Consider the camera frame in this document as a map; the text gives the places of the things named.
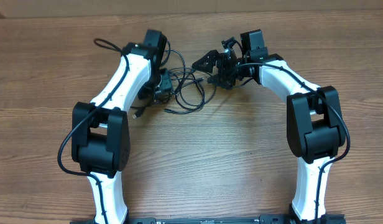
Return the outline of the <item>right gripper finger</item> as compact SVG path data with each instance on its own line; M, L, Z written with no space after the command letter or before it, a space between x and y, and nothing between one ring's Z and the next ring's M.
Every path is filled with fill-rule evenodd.
M209 77L207 82L225 90L231 90L233 88L233 84L228 79L223 78L220 74Z
M201 59L194 62L191 67L194 70L212 73L213 67L216 65L218 56L219 56L219 52L217 50L210 50Z

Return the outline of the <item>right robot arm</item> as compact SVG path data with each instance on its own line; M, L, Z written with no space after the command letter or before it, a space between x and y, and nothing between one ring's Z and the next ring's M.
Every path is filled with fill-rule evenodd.
M234 89L236 80L254 80L286 104L287 142L297 157L297 183L290 213L280 221L345 223L344 215L330 215L325 208L330 167L341 159L338 149L350 146L337 90L305 80L281 56L270 54L260 29L244 32L240 38L222 41L222 53L209 51L192 69L212 73L217 68L208 81L226 90Z

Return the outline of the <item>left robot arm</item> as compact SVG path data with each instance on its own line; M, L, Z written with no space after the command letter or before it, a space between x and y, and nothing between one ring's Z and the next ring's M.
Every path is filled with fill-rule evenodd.
M120 61L105 88L89 103L78 102L73 108L72 159L93 191L96 214L90 223L126 223L121 177L131 148L127 114L141 90L162 86L167 38L149 29L140 44L119 48L103 39L94 42L119 52Z

